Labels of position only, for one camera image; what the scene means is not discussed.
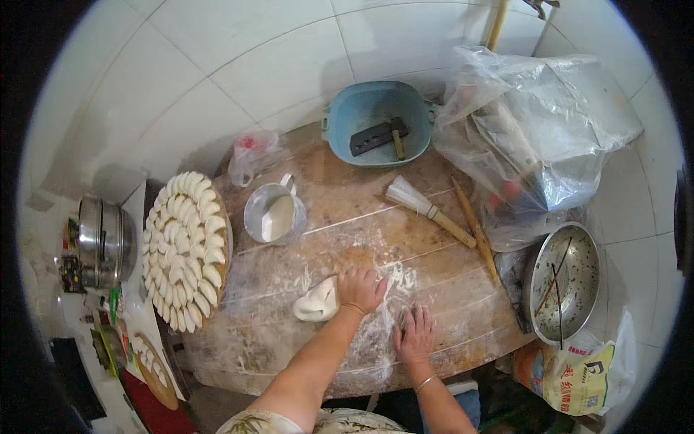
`wooden table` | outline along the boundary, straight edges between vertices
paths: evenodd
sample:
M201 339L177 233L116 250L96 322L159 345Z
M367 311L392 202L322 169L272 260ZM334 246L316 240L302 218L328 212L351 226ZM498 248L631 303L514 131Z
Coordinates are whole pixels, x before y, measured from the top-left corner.
M352 265L390 278L382 305L362 322L326 397L351 397L411 387L393 352L392 328L415 301L439 325L432 364L445 378L505 355L532 341L516 325L509 299L494 288L476 249L465 247L422 215L385 201L402 174L453 221L468 228L451 190L471 180L429 149L395 169L347 165L319 139L315 125L297 131L281 162L244 190L226 176L215 182L226 200L235 249L220 311L202 330L185 333L195 377L202 384L260 394L292 356L323 326L301 322L292 303L323 279ZM248 196L291 173L307 209L301 241L261 245L244 230Z

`silver bangle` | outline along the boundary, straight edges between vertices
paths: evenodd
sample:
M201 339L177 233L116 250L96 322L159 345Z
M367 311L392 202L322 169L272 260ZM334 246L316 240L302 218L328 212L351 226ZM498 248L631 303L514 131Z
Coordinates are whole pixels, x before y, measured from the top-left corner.
M427 383L429 383L431 380L433 380L433 379L436 378L436 377L438 377L438 376L437 376L437 375L432 375L431 377L429 377L429 378L427 378L426 380L424 380L424 381L419 385L419 387L416 388L416 389L414 390L414 393L415 393L415 394L418 394L419 391L422 390L422 387L426 386Z

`blue plastic basin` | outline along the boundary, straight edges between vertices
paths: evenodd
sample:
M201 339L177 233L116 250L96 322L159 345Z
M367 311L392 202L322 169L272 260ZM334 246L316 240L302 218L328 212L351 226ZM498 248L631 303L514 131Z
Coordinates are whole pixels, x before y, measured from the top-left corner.
M371 81L342 90L325 109L322 137L344 162L366 167L403 165L419 157L429 146L433 116L432 103L414 87L399 81ZM392 143L386 143L353 157L349 148L352 134L401 117L409 133L403 137L405 159L398 160Z

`floral shirt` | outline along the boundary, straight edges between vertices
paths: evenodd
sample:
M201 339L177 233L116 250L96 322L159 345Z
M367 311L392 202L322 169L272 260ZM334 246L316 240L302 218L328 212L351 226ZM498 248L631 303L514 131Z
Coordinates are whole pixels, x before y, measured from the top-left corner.
M229 419L217 434L306 434L297 424L277 413L244 410ZM387 417L352 408L322 408L313 434L378 433L407 434Z

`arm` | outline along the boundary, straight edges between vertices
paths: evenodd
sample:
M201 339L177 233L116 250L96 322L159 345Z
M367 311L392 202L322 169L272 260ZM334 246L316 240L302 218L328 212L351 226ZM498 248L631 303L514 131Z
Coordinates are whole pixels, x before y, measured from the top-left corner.
M407 367L415 390L428 378L436 375L429 363L433 330L436 324L427 309L416 304L415 317L409 310L405 314L405 335L400 328L394 332L395 350ZM455 401L439 377L426 383L417 392L417 401L427 426L434 434L471 434L477 431L470 419Z
M350 268L337 277L340 307L330 322L291 359L287 368L248 409L278 413L307 433L365 315L383 300L388 279L376 283L375 270Z

